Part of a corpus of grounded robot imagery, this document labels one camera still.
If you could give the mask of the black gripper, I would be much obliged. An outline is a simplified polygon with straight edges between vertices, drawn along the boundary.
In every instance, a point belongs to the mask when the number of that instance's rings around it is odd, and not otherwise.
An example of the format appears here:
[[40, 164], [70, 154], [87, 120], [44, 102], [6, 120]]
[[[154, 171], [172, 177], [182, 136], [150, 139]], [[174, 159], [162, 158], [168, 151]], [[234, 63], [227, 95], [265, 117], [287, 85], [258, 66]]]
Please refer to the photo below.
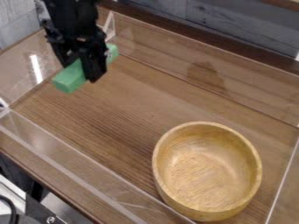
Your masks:
[[91, 38], [98, 32], [99, 0], [42, 0], [50, 17], [42, 21], [54, 53], [63, 67], [79, 58], [86, 79], [95, 83], [108, 70], [102, 49], [80, 48], [78, 38]]

